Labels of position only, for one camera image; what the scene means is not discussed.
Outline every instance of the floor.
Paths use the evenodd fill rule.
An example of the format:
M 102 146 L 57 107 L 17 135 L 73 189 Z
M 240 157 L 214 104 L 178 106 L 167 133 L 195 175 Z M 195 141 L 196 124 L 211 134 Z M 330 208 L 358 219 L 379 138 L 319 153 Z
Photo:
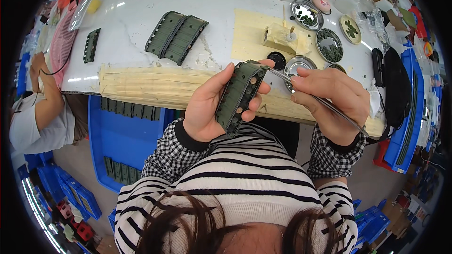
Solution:
M 300 124 L 300 139 L 297 150 L 297 161 L 305 163 L 311 157 L 309 145 L 311 143 L 313 127 Z M 372 164 L 377 145 L 367 146 L 361 159 L 353 166 L 353 174 L 347 178 L 348 188 L 353 199 L 360 199 L 358 211 L 365 210 L 385 198 L 395 198 L 403 187 L 406 176 L 393 173 Z M 116 206 L 117 194 L 101 186 L 94 174 L 89 141 L 83 140 L 78 146 L 66 145 L 53 151 L 57 165 L 67 171 L 96 197 L 97 204 L 102 211 L 102 217 L 96 221 L 93 218 L 88 223 L 100 236 L 113 234 L 107 216 Z

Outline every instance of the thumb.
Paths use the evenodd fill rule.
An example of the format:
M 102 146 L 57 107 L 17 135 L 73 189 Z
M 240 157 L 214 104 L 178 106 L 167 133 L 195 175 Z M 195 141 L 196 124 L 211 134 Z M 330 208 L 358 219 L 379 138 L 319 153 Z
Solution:
M 229 63 L 226 68 L 208 79 L 199 88 L 203 93 L 219 93 L 223 86 L 230 80 L 232 73 L 234 72 L 234 63 Z
M 324 108 L 323 105 L 315 100 L 310 94 L 296 91 L 292 93 L 290 99 L 297 104 L 305 106 L 317 121 L 327 117 L 328 112 L 326 110 L 328 109 Z

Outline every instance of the woman's left hand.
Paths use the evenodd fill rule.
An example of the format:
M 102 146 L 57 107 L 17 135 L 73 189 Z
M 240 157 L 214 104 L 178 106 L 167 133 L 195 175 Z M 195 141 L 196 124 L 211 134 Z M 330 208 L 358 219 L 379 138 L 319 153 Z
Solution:
M 274 61 L 270 59 L 258 61 L 270 67 L 274 67 Z M 234 63 L 229 63 L 226 69 L 207 80 L 193 93 L 187 110 L 185 111 L 184 129 L 194 140 L 207 143 L 225 133 L 223 127 L 215 120 L 215 111 L 221 97 L 224 85 L 232 77 Z M 242 113 L 242 119 L 251 121 L 256 116 L 262 102 L 261 94 L 270 92 L 270 86 L 262 82 L 256 97 L 250 101 L 249 109 Z

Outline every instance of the black lid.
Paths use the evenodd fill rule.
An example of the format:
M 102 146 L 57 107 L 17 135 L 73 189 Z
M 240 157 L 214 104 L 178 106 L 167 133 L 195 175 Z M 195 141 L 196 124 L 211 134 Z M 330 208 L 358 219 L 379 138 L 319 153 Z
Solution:
M 274 51 L 267 56 L 267 59 L 271 59 L 275 62 L 275 70 L 282 70 L 286 66 L 286 58 L 281 53 Z

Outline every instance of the person in white t-shirt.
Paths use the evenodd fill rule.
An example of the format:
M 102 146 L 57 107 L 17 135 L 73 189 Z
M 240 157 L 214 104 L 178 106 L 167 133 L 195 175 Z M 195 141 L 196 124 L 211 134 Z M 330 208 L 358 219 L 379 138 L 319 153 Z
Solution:
M 53 76 L 43 72 L 48 73 L 48 67 L 39 52 L 30 67 L 33 94 L 16 101 L 11 110 L 9 141 L 14 150 L 24 154 L 76 144 L 88 134 L 88 95 L 62 94 Z

